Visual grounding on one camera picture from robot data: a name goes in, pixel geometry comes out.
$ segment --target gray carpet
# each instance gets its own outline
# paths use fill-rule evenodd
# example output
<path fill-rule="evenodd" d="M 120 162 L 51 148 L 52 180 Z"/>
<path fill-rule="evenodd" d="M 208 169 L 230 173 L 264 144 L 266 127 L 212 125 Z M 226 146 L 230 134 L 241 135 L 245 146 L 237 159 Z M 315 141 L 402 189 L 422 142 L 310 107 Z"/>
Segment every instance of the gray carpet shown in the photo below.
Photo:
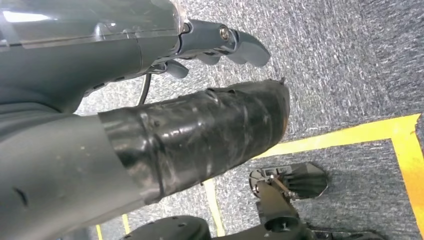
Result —
<path fill-rule="evenodd" d="M 184 0 L 194 19 L 255 35 L 272 54 L 263 68 L 223 59 L 215 66 L 182 61 L 185 79 L 154 76 L 148 102 L 207 87 L 286 77 L 291 116 L 284 141 L 424 112 L 424 2 L 421 0 Z M 135 105 L 140 80 L 111 84 L 81 104 L 79 114 Z M 424 121 L 417 125 L 424 146 Z M 421 239 L 389 141 L 332 147 L 248 162 L 216 178 L 228 234 L 259 222 L 248 188 L 252 168 L 313 161 L 331 175 L 322 198 L 296 203 L 319 227 L 374 229 L 388 239 Z M 128 215 L 131 229 L 172 215 L 212 216 L 201 186 Z M 104 240 L 123 234 L 120 218 L 102 224 Z M 92 239 L 97 239 L 91 229 Z"/>

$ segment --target black cable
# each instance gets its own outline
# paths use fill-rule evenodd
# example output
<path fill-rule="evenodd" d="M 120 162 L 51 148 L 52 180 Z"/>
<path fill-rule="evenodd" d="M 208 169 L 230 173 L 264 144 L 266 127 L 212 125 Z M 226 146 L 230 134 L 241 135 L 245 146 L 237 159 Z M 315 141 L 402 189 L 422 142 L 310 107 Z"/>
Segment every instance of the black cable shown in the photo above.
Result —
<path fill-rule="evenodd" d="M 146 101 L 147 98 L 147 93 L 149 93 L 149 88 L 150 88 L 150 81 L 152 80 L 152 74 L 151 73 L 147 73 L 144 76 L 144 82 L 143 82 L 143 86 L 141 88 L 141 94 L 140 94 L 140 98 L 138 99 L 138 104 L 139 105 L 143 105 Z"/>

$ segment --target yellow floor marking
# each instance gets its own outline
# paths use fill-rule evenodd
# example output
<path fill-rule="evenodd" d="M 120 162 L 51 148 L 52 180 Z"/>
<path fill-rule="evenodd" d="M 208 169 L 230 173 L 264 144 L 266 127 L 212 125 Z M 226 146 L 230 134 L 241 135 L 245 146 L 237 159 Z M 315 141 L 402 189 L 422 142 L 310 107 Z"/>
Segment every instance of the yellow floor marking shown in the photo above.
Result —
<path fill-rule="evenodd" d="M 420 114 L 401 116 L 387 120 L 365 123 L 301 140 L 280 143 L 255 157 L 255 159 L 274 155 L 325 149 L 334 146 L 391 139 L 396 133 L 410 129 L 411 126 L 415 129 L 415 124 L 419 117 Z"/>
<path fill-rule="evenodd" d="M 277 144 L 254 159 L 391 139 L 412 211 L 424 239 L 424 189 L 421 187 L 424 183 L 424 158 L 415 134 L 415 125 L 420 115 L 414 114 L 364 123 L 319 136 Z M 208 194 L 209 208 L 212 216 L 214 216 L 213 220 L 217 226 L 222 226 L 214 182 L 210 181 L 204 187 Z"/>
<path fill-rule="evenodd" d="M 122 223 L 123 223 L 123 229 L 125 230 L 125 234 L 129 234 L 131 230 L 130 230 L 130 224 L 128 223 L 127 214 L 122 215 Z"/>
<path fill-rule="evenodd" d="M 212 213 L 213 221 L 216 226 L 216 235 L 218 237 L 225 236 L 223 221 L 221 219 L 221 211 L 218 207 L 217 193 L 215 191 L 215 182 L 213 179 L 208 179 L 203 182 L 204 189 L 206 190 L 206 198 L 209 204 L 210 212 Z"/>
<path fill-rule="evenodd" d="M 98 240 L 103 240 L 103 236 L 102 236 L 102 229 L 100 228 L 100 225 L 96 225 L 95 229 L 97 230 L 97 237 Z"/>
<path fill-rule="evenodd" d="M 424 239 L 424 159 L 415 128 L 397 134 L 391 141 L 416 224 Z"/>

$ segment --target bolt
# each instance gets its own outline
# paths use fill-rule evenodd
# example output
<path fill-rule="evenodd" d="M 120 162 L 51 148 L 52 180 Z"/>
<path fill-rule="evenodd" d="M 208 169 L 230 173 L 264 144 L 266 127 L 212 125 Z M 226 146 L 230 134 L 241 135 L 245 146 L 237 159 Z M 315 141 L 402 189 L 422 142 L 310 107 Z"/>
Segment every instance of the bolt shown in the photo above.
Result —
<path fill-rule="evenodd" d="M 230 31 L 228 30 L 228 27 L 225 25 L 222 25 L 219 29 L 219 35 L 224 41 L 227 41 L 230 38 Z"/>

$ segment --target hole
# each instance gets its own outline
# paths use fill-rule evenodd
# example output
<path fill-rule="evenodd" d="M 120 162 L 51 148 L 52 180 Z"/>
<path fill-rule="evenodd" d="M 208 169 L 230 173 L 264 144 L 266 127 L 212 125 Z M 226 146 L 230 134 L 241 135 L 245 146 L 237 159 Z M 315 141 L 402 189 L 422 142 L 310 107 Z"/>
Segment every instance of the hole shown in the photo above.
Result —
<path fill-rule="evenodd" d="M 266 230 L 273 233 L 289 232 L 297 227 L 299 227 L 299 220 L 290 216 L 277 217 L 265 223 Z"/>
<path fill-rule="evenodd" d="M 94 89 L 94 90 L 97 90 L 97 89 L 103 88 L 104 86 L 105 86 L 105 84 L 104 84 L 104 83 L 100 83 L 99 85 L 95 85 L 95 86 L 93 87 L 93 89 Z"/>
<path fill-rule="evenodd" d="M 15 193 L 18 194 L 18 196 L 20 198 L 20 201 L 22 202 L 23 206 L 25 208 L 27 208 L 28 207 L 28 198 L 27 198 L 27 195 L 22 190 L 20 190 L 20 189 L 18 189 L 16 187 L 13 188 L 13 191 L 15 191 Z"/>
<path fill-rule="evenodd" d="M 9 46 L 10 47 L 20 47 L 20 46 L 22 46 L 22 43 L 10 43 Z"/>

